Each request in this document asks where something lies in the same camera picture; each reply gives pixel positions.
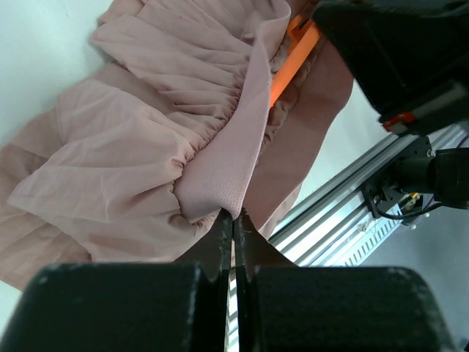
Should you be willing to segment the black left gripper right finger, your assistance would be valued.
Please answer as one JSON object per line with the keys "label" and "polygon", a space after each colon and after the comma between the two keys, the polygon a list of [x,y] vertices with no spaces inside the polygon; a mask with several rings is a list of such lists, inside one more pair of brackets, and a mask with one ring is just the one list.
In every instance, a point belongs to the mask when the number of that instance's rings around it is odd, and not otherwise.
{"label": "black left gripper right finger", "polygon": [[233,238],[241,351],[456,348],[428,284],[409,268],[303,268],[245,214]]}

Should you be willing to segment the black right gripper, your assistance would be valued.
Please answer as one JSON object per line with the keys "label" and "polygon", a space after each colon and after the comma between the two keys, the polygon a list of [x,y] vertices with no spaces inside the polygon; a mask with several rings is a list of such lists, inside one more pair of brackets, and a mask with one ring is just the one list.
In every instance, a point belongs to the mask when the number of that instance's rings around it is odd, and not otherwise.
{"label": "black right gripper", "polygon": [[320,1],[311,18],[388,132],[468,122],[467,1]]}

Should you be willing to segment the orange hanger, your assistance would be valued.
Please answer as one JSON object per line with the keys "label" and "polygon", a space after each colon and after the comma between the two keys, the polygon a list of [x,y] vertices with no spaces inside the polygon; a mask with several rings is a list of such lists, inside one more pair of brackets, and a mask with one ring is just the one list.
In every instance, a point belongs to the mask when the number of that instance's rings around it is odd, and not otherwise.
{"label": "orange hanger", "polygon": [[287,27],[289,46],[287,57],[274,75],[270,88],[270,107],[273,107],[290,81],[320,41],[320,31],[312,19],[296,15]]}

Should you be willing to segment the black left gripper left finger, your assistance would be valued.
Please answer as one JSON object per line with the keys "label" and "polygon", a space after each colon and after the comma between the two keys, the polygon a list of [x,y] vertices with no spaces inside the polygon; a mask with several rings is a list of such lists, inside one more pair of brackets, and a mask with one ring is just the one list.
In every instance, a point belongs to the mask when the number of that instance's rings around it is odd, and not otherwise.
{"label": "black left gripper left finger", "polygon": [[173,263],[49,265],[29,282],[3,351],[224,351],[231,215]]}

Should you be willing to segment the pink skirt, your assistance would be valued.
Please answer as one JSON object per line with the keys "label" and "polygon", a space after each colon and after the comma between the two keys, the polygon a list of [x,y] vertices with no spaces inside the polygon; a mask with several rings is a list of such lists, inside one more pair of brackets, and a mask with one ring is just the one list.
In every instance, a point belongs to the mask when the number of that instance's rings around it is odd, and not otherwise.
{"label": "pink skirt", "polygon": [[114,1],[111,58],[1,148],[1,280],[52,263],[169,262],[220,209],[268,237],[353,78],[321,37],[285,90],[292,22],[315,1]]}

